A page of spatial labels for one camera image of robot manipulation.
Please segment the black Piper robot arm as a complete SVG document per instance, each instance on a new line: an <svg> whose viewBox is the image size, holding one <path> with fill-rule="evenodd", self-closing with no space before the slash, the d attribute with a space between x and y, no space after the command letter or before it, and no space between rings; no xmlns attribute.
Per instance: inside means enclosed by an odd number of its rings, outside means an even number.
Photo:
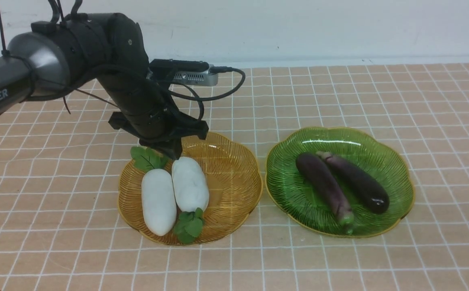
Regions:
<svg viewBox="0 0 469 291"><path fill-rule="evenodd" d="M0 115L16 104L64 98L96 79L118 107L109 125L176 160L183 137L205 139L206 121L182 113L169 92L173 72L157 72L138 23L121 13L39 21L0 56Z"/></svg>

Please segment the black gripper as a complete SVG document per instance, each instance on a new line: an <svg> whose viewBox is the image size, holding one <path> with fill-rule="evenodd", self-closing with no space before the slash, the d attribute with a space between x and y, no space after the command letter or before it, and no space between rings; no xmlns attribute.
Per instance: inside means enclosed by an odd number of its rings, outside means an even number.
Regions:
<svg viewBox="0 0 469 291"><path fill-rule="evenodd" d="M180 158L183 138L196 136L204 140L209 132L206 121L172 107L139 115L113 112L108 123L113 129L124 130L138 138L140 145L155 149L171 160Z"/></svg>

